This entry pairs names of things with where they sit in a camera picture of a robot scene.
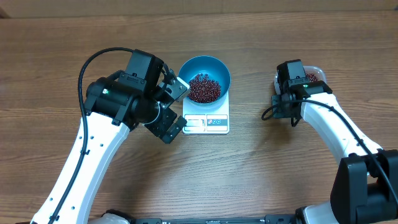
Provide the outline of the red adzuki beans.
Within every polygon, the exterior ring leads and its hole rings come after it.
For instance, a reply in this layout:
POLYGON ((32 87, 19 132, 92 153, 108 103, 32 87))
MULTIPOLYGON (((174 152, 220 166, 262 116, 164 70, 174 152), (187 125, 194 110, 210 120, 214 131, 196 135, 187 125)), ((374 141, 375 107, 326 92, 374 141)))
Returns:
POLYGON ((220 83, 210 79, 207 73, 197 74, 188 84, 190 85, 188 98, 196 103, 212 103, 221 97, 220 83))

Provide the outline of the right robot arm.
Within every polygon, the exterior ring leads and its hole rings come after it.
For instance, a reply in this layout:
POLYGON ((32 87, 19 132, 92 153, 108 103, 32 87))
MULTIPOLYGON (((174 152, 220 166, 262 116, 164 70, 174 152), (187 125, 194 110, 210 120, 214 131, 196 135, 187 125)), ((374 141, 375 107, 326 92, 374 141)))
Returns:
POLYGON ((368 138, 338 104, 323 80, 312 81, 301 60, 277 66, 276 94, 262 115, 290 119, 295 127, 307 122, 338 163, 327 202, 298 208, 285 217, 266 221, 285 223, 377 223, 397 219, 397 151, 384 150, 368 138))

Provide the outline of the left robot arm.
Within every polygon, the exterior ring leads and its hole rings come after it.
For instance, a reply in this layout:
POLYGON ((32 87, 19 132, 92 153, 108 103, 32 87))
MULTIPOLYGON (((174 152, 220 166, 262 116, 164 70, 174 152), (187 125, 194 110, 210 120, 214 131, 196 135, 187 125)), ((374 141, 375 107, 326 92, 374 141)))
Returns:
POLYGON ((87 223, 93 201, 115 153, 128 135, 143 124, 164 143, 171 143, 186 120, 170 109, 190 86, 155 55, 125 49, 125 70, 101 77, 83 91, 90 62, 116 47, 100 50, 82 66, 78 77, 81 122, 74 145, 48 199, 32 223, 87 223))

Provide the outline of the white digital kitchen scale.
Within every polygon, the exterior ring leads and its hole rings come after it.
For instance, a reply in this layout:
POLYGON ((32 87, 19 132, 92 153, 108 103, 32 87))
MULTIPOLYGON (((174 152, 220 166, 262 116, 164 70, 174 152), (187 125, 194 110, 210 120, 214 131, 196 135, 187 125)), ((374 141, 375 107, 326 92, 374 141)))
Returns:
POLYGON ((213 103, 183 100, 184 134, 228 134, 230 128, 229 92, 213 103))

